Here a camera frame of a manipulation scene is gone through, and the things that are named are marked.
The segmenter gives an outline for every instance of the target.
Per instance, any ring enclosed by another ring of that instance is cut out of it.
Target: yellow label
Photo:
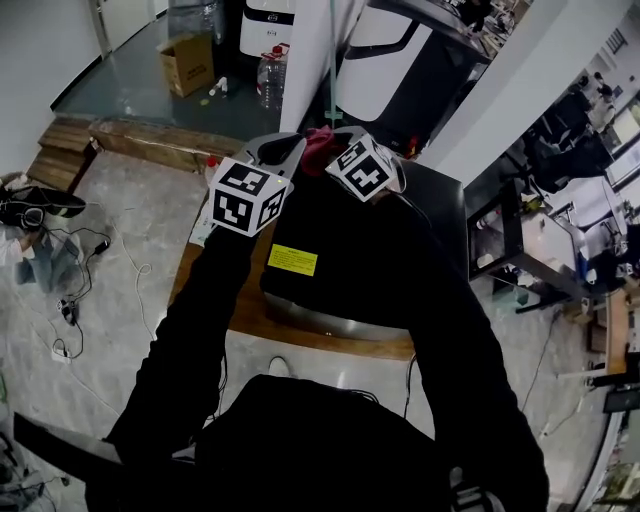
[[[281,268],[282,270],[289,270],[290,272],[297,272],[298,274],[304,274],[305,276],[313,276],[313,273],[316,271],[317,261],[317,254],[273,244],[267,265]]]

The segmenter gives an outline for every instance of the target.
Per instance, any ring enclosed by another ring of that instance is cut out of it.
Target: wooden step
[[[56,118],[42,134],[38,143],[43,148],[64,149],[86,154],[89,145],[89,121],[71,118]]]
[[[27,175],[55,189],[73,192],[92,160],[73,151],[44,147]]]
[[[95,121],[89,131],[107,151],[189,172],[202,172],[207,157],[222,160],[244,144],[223,135],[123,119]]]

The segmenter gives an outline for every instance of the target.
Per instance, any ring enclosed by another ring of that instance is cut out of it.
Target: white pillar
[[[418,162],[468,185],[560,96],[633,0],[536,0]]]
[[[336,44],[356,23],[364,0],[335,0]],[[298,0],[280,117],[281,132],[295,132],[329,69],[331,15],[329,0]]]

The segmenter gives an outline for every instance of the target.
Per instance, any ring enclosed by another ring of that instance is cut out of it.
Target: black sleeve
[[[467,280],[427,221],[394,196],[377,206],[393,218],[411,283],[408,321],[436,445],[451,466],[493,492],[507,511],[543,512],[543,455],[509,386],[502,350]]]
[[[217,409],[225,336],[256,239],[223,228],[209,236],[107,437],[123,460],[148,461],[185,448]]]

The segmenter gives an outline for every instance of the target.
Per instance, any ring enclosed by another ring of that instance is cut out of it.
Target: white machine
[[[472,73],[490,63],[446,6],[368,0],[338,73],[336,104],[346,124],[396,153],[419,151]]]
[[[246,0],[240,51],[260,57],[280,43],[290,43],[296,0]]]

